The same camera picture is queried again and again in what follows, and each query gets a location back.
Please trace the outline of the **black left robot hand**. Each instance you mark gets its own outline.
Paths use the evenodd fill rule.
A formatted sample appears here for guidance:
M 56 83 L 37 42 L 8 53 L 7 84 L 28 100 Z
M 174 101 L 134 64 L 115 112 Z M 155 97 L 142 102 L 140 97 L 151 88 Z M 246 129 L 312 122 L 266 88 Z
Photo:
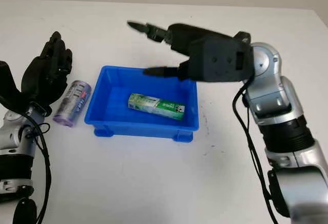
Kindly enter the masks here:
M 52 113 L 56 102 L 67 87 L 67 76 L 72 70 L 72 51 L 66 48 L 61 34 L 55 31 L 25 70 L 21 91 L 28 103 L 37 107 L 45 117 Z

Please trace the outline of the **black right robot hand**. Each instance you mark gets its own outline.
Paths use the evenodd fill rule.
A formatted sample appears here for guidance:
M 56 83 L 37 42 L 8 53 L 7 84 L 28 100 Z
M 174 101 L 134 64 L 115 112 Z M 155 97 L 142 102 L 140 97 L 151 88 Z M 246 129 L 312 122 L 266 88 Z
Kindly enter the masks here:
M 147 68 L 145 75 L 209 83 L 240 82 L 254 76 L 253 47 L 247 32 L 228 36 L 187 24 L 171 24 L 167 29 L 133 21 L 127 24 L 148 39 L 165 42 L 171 50 L 189 58 L 178 67 Z

